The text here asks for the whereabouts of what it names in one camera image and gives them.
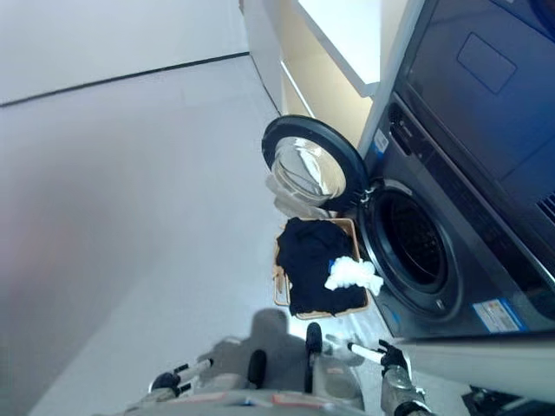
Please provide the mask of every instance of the wheel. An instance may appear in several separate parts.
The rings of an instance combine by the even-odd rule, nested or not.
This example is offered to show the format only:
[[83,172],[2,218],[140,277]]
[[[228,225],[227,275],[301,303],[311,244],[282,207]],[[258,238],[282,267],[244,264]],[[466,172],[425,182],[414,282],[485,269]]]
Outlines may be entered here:
[[322,329],[317,323],[311,323],[306,329],[306,342],[304,346],[307,356],[322,353]]
[[251,360],[249,361],[249,373],[247,378],[250,383],[254,384],[257,389],[262,387],[264,383],[264,377],[266,376],[266,352],[257,349],[251,355]]

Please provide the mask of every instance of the floor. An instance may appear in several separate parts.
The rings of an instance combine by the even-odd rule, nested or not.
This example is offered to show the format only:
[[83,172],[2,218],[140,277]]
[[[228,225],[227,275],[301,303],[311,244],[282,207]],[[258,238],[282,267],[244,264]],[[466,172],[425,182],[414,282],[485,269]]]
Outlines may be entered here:
[[0,104],[248,50],[237,0],[3,0]]
[[[268,387],[302,387],[308,322],[271,300],[285,218],[260,138],[276,116],[249,57],[0,113],[11,414],[114,413],[166,369],[210,356],[203,377],[241,372],[255,348]],[[389,336],[375,308],[321,323],[367,345]],[[379,368],[356,371],[380,414]],[[416,380],[438,414],[467,414],[467,387]]]

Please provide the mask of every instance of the wicker basket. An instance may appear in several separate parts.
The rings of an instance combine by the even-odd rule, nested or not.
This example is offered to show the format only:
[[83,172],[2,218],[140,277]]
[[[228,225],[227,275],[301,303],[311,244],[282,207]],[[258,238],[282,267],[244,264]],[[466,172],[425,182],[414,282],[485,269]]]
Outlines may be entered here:
[[[360,260],[361,255],[358,250],[358,244],[356,243],[356,231],[355,231],[355,224],[353,223],[352,219],[349,218],[331,218],[326,219],[325,221],[331,221],[333,224],[338,225],[341,227],[343,231],[345,231],[352,239],[353,239],[353,259],[356,261]],[[287,274],[285,273],[284,269],[281,266],[277,265],[277,258],[279,253],[279,245],[278,240],[276,239],[276,244],[274,246],[274,265],[273,265],[273,281],[274,281],[274,303],[278,306],[289,306],[291,303],[290,298],[290,282]],[[355,312],[360,312],[361,310],[365,310],[370,305],[369,293],[365,290],[364,295],[366,296],[366,303],[364,306],[360,308],[354,309],[347,309],[343,312],[339,312],[335,314],[335,316],[342,316],[347,314],[352,314]],[[299,319],[317,319],[317,318],[327,318],[333,317],[333,315],[329,312],[310,312],[309,314],[297,314],[297,318]]]

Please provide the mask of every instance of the door glass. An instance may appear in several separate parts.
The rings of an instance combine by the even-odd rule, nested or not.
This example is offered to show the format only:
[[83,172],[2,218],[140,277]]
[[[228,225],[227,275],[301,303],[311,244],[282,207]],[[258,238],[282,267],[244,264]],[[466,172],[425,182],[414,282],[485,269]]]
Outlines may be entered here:
[[336,160],[316,143],[298,137],[277,143],[271,171],[292,196],[314,206],[338,197],[346,186]]

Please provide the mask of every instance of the white floor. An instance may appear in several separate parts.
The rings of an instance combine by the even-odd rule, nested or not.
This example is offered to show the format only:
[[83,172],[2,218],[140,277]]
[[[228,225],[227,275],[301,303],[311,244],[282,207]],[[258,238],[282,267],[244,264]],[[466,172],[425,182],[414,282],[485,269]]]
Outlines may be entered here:
[[[248,57],[2,110],[11,414],[114,413],[166,369],[205,355],[214,371],[245,368],[255,348],[270,353],[270,387],[302,386],[291,335],[307,322],[288,325],[271,300],[284,217],[260,139],[276,115]],[[322,324],[388,335],[375,309]],[[379,370],[358,370],[378,414]],[[465,414],[464,387],[417,380],[439,414]]]

